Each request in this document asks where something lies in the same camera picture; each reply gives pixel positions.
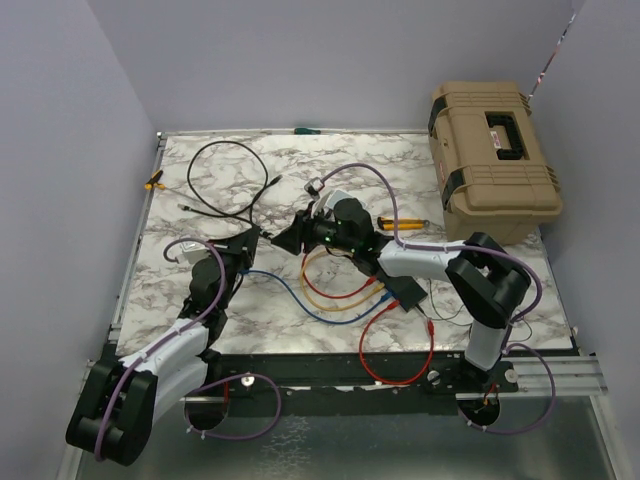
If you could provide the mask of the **white small router box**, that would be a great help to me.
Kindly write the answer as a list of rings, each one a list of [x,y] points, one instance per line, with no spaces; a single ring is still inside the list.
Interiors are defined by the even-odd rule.
[[[338,202],[350,198],[351,195],[349,193],[340,189],[335,189],[328,194],[325,206],[330,210],[334,210]]]

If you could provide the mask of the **black network switch box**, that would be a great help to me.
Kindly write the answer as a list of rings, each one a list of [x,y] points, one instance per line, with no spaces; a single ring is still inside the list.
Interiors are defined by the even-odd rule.
[[[411,311],[428,296],[411,277],[391,277],[385,282],[385,287],[405,312]]]

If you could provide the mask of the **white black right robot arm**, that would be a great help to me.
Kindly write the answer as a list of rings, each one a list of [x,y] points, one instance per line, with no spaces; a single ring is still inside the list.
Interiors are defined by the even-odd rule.
[[[531,285],[524,266],[484,233],[466,241],[402,246],[375,230],[355,198],[337,201],[329,214],[297,211],[272,244],[293,255],[317,246],[347,253],[361,273],[383,282],[406,311],[426,296],[418,278],[450,283],[473,318],[465,362],[459,367],[461,383],[472,391],[494,381],[508,324]]]

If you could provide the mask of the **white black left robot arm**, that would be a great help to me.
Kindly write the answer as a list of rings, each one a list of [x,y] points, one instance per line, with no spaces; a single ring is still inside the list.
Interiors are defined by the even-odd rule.
[[[177,319],[141,350],[91,367],[67,426],[68,445],[129,466],[144,450],[153,424],[183,395],[218,388],[221,371],[209,348],[224,329],[226,310],[241,272],[254,263],[257,244],[252,228],[204,242],[200,259],[183,256],[192,271]]]

